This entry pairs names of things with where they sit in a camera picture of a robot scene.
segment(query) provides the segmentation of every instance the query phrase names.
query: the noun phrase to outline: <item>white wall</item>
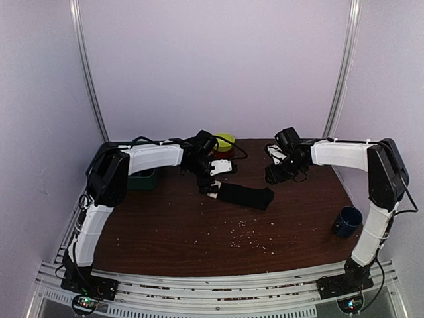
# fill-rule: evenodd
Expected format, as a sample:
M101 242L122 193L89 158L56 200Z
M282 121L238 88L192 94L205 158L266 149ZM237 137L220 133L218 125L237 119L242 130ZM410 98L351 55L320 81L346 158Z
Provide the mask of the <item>white wall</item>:
M350 1L85 0L81 15L112 140L199 129L321 136Z
M0 316L22 317L101 138L68 1L0 4Z
M414 312L424 295L424 2L365 0L354 66L335 136L393 138L411 175L418 215L396 218L382 255L394 261ZM340 170L352 200L367 209L366 175Z

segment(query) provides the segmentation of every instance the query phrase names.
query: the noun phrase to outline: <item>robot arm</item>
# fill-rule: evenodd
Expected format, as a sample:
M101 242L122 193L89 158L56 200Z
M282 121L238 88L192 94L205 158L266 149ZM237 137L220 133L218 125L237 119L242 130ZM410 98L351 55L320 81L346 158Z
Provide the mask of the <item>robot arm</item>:
M369 269L388 236L392 217L409 183L396 144L391 139L380 142L300 139L292 127L279 132L276 141L278 145L266 147L274 161L266 167L266 181L271 184L295 178L299 173L306 174L311 165L342 166L368 172L370 212L358 244L346 262L346 273L336 279L323 279L319 285L323 299L357 292L362 285L371 287Z
M95 286L96 297L113 299L117 282L91 275L94 252L106 220L127 194L129 175L163 166L180 166L203 180L202 193L218 192L213 176L235 172L237 167L228 160L214 160L209 154L217 140L200 131L187 140L164 142L108 142L98 150L87 171L87 193L76 224L74 237L64 256L66 274L62 288L90 294Z

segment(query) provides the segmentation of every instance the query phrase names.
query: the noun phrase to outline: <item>dark green box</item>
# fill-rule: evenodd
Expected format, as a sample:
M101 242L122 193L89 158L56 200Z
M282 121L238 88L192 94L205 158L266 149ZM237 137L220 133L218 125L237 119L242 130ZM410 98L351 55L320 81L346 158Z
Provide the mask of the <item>dark green box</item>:
M128 176L128 190L153 190L158 184L158 169L136 172Z

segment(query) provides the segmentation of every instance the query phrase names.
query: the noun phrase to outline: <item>wooden table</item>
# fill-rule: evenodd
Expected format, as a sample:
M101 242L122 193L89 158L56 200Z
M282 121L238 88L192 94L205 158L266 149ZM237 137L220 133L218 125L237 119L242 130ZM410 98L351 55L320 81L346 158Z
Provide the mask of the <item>wooden table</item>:
M248 153L236 174L218 179L271 188L263 212L199 194L195 176L160 169L154 191L130 191L107 221L94 268L160 276L224 276L293 270L338 262L351 254L350 239L331 232L350 199L331 167L311 167L301 183L269 185L264 153L270 140L239 140Z

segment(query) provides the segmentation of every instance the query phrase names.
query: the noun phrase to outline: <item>navy cup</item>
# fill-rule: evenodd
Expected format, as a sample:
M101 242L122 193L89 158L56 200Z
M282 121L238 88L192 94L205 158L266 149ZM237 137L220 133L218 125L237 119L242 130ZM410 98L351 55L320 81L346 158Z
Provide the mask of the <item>navy cup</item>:
M362 214L355 207L344 207L337 215L333 225L334 233L341 238L347 239L359 228L362 223Z

